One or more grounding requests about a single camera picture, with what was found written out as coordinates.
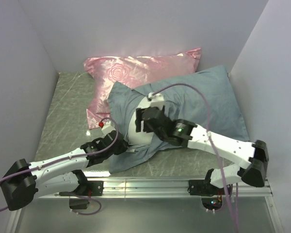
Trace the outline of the blue-grey pillowcase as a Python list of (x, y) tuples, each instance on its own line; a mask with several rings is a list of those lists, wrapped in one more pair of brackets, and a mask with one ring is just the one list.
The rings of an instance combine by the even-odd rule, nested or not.
[(171, 120), (184, 119), (235, 140), (250, 140), (224, 66), (160, 80), (137, 88), (115, 82), (108, 97), (111, 118), (135, 151), (111, 156), (110, 173), (125, 171), (149, 160), (158, 151), (173, 148), (152, 133), (151, 142), (145, 145), (137, 143), (129, 134), (129, 125), (134, 123), (132, 117), (141, 100), (149, 93), (162, 88), (166, 89), (162, 92), (165, 115)]

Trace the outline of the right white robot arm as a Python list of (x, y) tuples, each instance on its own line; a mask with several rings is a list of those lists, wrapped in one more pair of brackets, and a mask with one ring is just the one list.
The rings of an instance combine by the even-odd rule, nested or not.
[(171, 120), (157, 107), (136, 109), (135, 125), (137, 133), (154, 133), (172, 146), (218, 154), (233, 163), (223, 169), (208, 170), (204, 180), (190, 181), (193, 195), (211, 197), (239, 182), (252, 187), (265, 186), (269, 155), (266, 143), (261, 140), (244, 142), (209, 132), (187, 120)]

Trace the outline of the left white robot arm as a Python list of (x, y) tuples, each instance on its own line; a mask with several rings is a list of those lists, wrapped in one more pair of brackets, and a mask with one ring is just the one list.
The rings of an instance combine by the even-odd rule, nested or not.
[(34, 199), (54, 193), (87, 196), (92, 185), (83, 169), (120, 155), (128, 148), (123, 135), (112, 131), (61, 156), (31, 163), (18, 160), (0, 181), (7, 208), (15, 211)]

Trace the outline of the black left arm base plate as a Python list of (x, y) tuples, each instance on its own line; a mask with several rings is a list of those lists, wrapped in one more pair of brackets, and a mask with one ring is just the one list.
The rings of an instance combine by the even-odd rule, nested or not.
[(85, 195), (91, 197), (102, 196), (104, 189), (104, 181), (94, 180), (88, 181), (86, 185)]

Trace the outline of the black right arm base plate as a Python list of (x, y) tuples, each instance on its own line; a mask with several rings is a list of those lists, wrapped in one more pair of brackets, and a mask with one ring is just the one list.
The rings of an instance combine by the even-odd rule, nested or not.
[(188, 180), (188, 193), (190, 196), (212, 197), (224, 195), (223, 188), (218, 188), (204, 180)]

